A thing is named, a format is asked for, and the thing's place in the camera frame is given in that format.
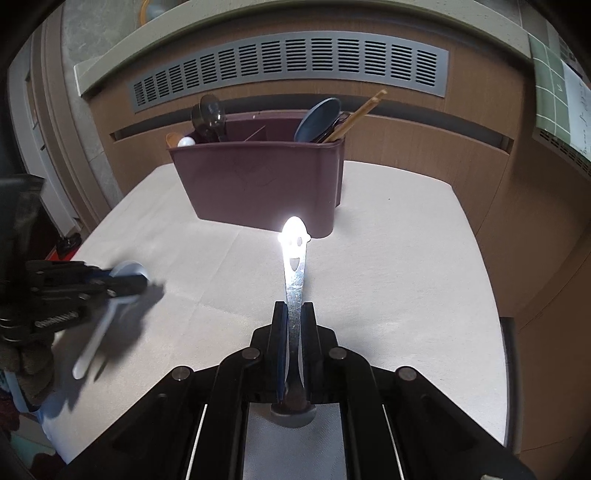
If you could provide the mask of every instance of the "maroon plastic caddy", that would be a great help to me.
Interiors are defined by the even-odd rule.
[[[228,142],[168,149],[197,216],[280,232],[296,215],[313,238],[330,235],[345,144],[293,142],[303,115],[228,115]]]

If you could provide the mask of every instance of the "table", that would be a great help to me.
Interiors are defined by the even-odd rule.
[[[75,381],[72,366],[94,325],[56,340],[57,391],[40,417],[66,462],[175,366],[203,369],[248,346],[285,298],[277,234],[200,220],[173,165],[133,189],[75,259],[102,268],[136,260],[153,285],[112,324],[85,379]],[[414,366],[503,442],[501,328],[478,245],[448,184],[345,162],[335,229],[308,244],[304,301],[314,302],[319,325],[334,329],[340,345],[377,367]],[[245,478],[290,478],[301,473],[298,455],[311,452],[308,478],[342,478],[336,412],[323,406],[308,430],[271,432],[261,408],[251,408]],[[274,451],[302,439],[310,448],[290,461]]]

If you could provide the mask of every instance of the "green tile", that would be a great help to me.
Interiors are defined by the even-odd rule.
[[[560,60],[556,53],[551,50],[546,50],[546,53],[548,54],[548,64],[550,65],[550,68],[558,73],[558,75],[560,75],[562,78],[564,78],[562,60]]]
[[[550,120],[542,118],[540,116],[535,117],[535,126],[543,130],[546,130],[547,132],[550,132],[553,135],[554,130],[556,129],[556,125],[554,122],[551,122]]]
[[[537,76],[535,77],[535,82],[536,84],[538,83]],[[564,84],[564,80],[552,72],[552,82],[554,83],[554,94],[568,105],[569,101],[566,98],[566,85]]]
[[[552,71],[545,63],[534,59],[535,84],[553,92]]]
[[[556,127],[556,136],[567,145],[570,143],[570,134],[559,127]]]
[[[534,59],[542,59],[546,62],[546,46],[532,35],[529,35],[529,37],[531,57]]]
[[[554,120],[554,95],[540,88],[535,89],[535,111],[536,113]]]
[[[556,123],[564,128],[567,132],[570,132],[569,107],[559,100],[556,100]]]

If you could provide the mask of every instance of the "gray vent grille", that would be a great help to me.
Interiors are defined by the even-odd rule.
[[[357,32],[264,35],[206,48],[129,83],[134,111],[193,93],[265,80],[358,80],[444,97],[447,50]]]

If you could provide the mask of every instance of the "screw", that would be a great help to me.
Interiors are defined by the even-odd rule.
[[[414,368],[402,367],[398,370],[398,376],[407,382],[411,382],[417,377],[417,371]]]
[[[258,348],[254,348],[253,346],[250,346],[248,348],[245,348],[242,351],[242,357],[245,358],[246,360],[254,360],[255,358],[258,358],[258,356],[260,355],[260,351]]]
[[[335,360],[342,360],[346,356],[347,356],[347,350],[345,350],[344,348],[339,347],[339,346],[331,348],[329,351],[329,357],[331,357]]]
[[[172,371],[172,373],[170,375],[175,380],[181,381],[181,380],[185,380],[190,374],[191,374],[191,371],[189,370],[188,367],[177,367]]]

